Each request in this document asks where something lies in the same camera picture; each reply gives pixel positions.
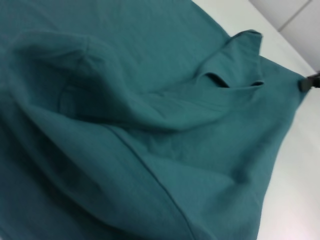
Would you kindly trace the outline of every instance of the white surface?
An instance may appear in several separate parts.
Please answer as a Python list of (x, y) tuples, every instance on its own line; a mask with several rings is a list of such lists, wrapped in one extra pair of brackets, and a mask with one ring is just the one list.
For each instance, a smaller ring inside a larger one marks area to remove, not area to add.
[(279, 29), (309, 0), (250, 0), (260, 13)]
[[(314, 73), (248, 0), (194, 2), (230, 35), (248, 29), (261, 32), (262, 56), (304, 76)], [(320, 90), (313, 89), (299, 108), (275, 162), (258, 240), (320, 240), (319, 173)]]
[(320, 70), (320, 0), (313, 0), (281, 34), (315, 70)]

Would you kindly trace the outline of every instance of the teal shirt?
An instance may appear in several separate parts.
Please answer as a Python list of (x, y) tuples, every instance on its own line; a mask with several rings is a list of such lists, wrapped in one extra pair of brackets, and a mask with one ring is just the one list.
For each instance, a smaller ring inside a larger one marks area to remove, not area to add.
[(257, 238), (305, 96), (260, 33), (189, 0), (3, 4), (4, 240)]

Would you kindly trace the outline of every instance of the white tile wall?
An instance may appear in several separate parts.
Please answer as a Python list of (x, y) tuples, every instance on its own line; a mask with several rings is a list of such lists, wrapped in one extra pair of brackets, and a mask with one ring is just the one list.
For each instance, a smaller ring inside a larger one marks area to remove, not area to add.
[(250, 0), (264, 17), (279, 29), (309, 0)]
[(280, 33), (311, 67), (320, 70), (320, 0), (313, 0)]
[(249, 1), (314, 70), (320, 71), (320, 0)]

